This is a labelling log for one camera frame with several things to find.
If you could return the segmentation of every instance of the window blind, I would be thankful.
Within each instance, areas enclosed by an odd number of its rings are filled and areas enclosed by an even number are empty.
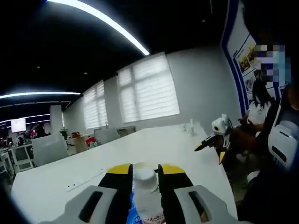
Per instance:
[[[120,70],[118,87],[124,123],[180,113],[165,54],[151,56]]]
[[[104,82],[100,81],[84,94],[84,121],[86,129],[105,126],[107,112],[104,94]]]

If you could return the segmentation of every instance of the water bottle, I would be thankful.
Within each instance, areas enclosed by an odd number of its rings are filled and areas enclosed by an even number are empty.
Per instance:
[[[135,170],[133,201],[143,224],[165,223],[157,176],[152,169],[144,167]]]

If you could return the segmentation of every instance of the ceiling light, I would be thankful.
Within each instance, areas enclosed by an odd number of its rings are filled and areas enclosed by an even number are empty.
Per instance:
[[[40,120],[40,121],[35,121],[35,122],[29,122],[26,123],[26,125],[30,125],[30,124],[35,124],[35,123],[41,123],[41,122],[47,122],[47,121],[51,121],[51,120]]]
[[[50,116],[50,114],[41,114],[41,115],[35,115],[35,116],[29,116],[29,117],[23,117],[23,118],[36,118],[36,117],[41,117],[41,116]],[[0,121],[0,123],[5,123],[5,122],[9,122],[11,120],[4,120],[4,121]]]
[[[109,26],[120,32],[124,37],[126,37],[132,44],[134,44],[144,55],[149,55],[150,53],[128,32],[126,31],[122,26],[120,26],[118,23],[113,21],[110,17],[106,16],[99,10],[77,0],[48,0],[60,4],[65,4],[68,6],[73,6],[75,8],[81,9],[100,20],[107,23]]]
[[[0,99],[29,95],[80,95],[79,92],[20,92],[0,96]]]

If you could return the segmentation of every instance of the ceiling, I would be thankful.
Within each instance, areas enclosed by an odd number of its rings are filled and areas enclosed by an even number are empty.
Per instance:
[[[81,1],[123,26],[150,54],[218,45],[227,10],[227,0]],[[144,57],[125,37],[80,9],[44,0],[18,1],[9,7],[14,13],[5,19],[2,73],[6,80],[0,95],[24,91],[83,93]],[[17,101],[73,102],[77,98],[26,97]],[[13,102],[0,99],[0,120],[20,116],[21,107],[28,108],[29,114],[33,109],[40,114],[50,104],[1,108]]]

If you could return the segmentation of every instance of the white table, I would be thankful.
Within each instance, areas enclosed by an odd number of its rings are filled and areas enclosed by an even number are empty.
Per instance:
[[[194,185],[203,185],[225,201],[229,213],[237,218],[233,193],[223,166],[218,165],[218,156],[211,148],[194,152],[197,144],[206,138],[199,125],[195,126],[195,133],[191,136],[183,132],[182,125],[140,130],[18,173],[12,186],[12,197],[32,223],[51,221],[64,212],[67,201],[87,186],[99,184],[105,175],[105,172],[99,175],[101,169],[124,163],[171,163],[183,168]]]

